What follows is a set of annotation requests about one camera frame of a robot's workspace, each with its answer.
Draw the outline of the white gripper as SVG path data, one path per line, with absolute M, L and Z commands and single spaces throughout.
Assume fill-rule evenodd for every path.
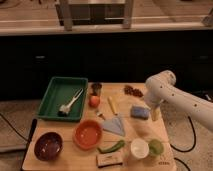
M 150 107 L 151 109 L 151 118 L 153 121 L 157 121 L 160 116 L 160 107 L 158 107 L 162 102 L 163 98 L 159 95 L 148 91 L 144 95 L 144 102 Z

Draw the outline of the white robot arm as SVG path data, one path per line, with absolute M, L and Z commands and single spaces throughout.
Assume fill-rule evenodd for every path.
M 213 132 L 213 103 L 176 88 L 175 83 L 176 76 L 170 70 L 150 76 L 145 82 L 147 92 L 144 102 L 151 109 L 156 109 L 167 101 Z

